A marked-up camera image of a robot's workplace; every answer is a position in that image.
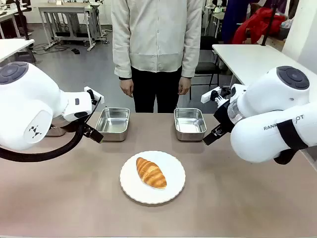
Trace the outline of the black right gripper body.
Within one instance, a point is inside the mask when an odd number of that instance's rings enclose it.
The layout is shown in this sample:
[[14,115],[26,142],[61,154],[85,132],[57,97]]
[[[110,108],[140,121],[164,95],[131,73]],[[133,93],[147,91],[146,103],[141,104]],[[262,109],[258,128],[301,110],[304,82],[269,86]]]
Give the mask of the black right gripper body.
[[235,124],[230,120],[228,116],[227,109],[229,104],[229,101],[223,103],[221,106],[218,107],[213,115],[219,122],[219,125],[215,128],[216,134],[226,134],[228,132],[231,133],[235,126]]

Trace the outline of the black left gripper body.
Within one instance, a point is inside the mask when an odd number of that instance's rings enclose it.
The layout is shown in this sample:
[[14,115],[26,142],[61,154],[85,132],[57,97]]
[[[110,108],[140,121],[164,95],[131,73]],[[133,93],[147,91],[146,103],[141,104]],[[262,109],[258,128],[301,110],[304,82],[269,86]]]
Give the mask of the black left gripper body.
[[81,117],[75,121],[70,122],[66,126],[66,132],[76,132],[80,125],[84,124],[86,121],[86,117]]

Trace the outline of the person left hand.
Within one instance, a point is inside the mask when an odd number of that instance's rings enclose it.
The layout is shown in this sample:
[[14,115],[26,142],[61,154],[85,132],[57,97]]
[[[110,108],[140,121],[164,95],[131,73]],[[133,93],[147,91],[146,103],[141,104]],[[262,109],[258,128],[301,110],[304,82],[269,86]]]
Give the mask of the person left hand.
[[178,94],[186,95],[190,87],[191,87],[191,78],[181,76],[179,80]]

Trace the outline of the person right hand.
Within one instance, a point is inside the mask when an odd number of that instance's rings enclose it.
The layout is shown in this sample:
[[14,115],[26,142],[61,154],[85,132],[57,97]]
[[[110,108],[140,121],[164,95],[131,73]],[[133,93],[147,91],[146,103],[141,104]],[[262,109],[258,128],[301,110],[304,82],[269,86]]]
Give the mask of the person right hand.
[[124,79],[120,81],[120,88],[123,93],[129,97],[133,97],[134,83],[132,79]]

